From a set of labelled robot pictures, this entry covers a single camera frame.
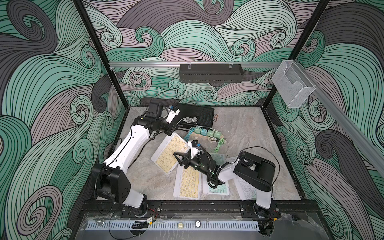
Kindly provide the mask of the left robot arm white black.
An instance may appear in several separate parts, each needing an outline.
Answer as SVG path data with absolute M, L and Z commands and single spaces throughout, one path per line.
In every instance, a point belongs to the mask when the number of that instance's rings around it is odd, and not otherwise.
M 132 189 L 126 176 L 127 171 L 139 150 L 150 141 L 153 132 L 172 135 L 177 129 L 177 125 L 172 121 L 179 112 L 170 111 L 165 119 L 148 116 L 138 116 L 134 119 L 129 134 L 117 150 L 103 163 L 95 164 L 92 168 L 95 199 L 101 197 L 141 211 L 146 208 L 146 196 Z

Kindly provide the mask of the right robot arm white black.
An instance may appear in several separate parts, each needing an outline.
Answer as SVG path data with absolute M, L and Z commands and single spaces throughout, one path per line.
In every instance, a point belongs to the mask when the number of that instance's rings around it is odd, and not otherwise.
M 206 176 L 207 185 L 215 189 L 232 179 L 242 179 L 257 191 L 256 204 L 268 210 L 272 204 L 273 179 L 276 165 L 264 158 L 242 150 L 233 162 L 217 164 L 202 147 L 191 148 L 187 153 L 175 152 L 174 157 L 184 169 L 189 167 Z

